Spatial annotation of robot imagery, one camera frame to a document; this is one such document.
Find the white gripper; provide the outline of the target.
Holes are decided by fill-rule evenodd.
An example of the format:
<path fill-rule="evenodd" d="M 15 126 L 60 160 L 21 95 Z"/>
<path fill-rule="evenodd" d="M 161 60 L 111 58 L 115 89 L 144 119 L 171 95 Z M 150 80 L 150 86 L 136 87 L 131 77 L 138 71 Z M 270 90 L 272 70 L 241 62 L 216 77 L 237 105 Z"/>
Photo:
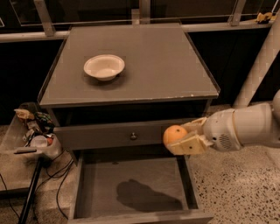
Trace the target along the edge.
<path fill-rule="evenodd" d="M 167 143 L 173 155 L 197 155 L 211 146 L 217 151 L 238 151 L 242 148 L 235 134 L 234 110 L 218 111 L 208 118 L 201 117 L 181 124 L 188 134 L 178 134 Z"/>

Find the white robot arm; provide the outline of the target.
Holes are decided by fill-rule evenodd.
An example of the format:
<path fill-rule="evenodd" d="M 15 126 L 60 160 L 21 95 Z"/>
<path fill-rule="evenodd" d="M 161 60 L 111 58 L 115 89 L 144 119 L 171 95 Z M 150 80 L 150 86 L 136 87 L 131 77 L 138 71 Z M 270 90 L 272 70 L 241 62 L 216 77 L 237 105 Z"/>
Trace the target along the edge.
<path fill-rule="evenodd" d="M 271 103 L 230 108 L 181 125 L 163 135 L 165 148 L 176 156 L 196 155 L 209 148 L 238 151 L 248 145 L 280 147 L 280 90 Z"/>

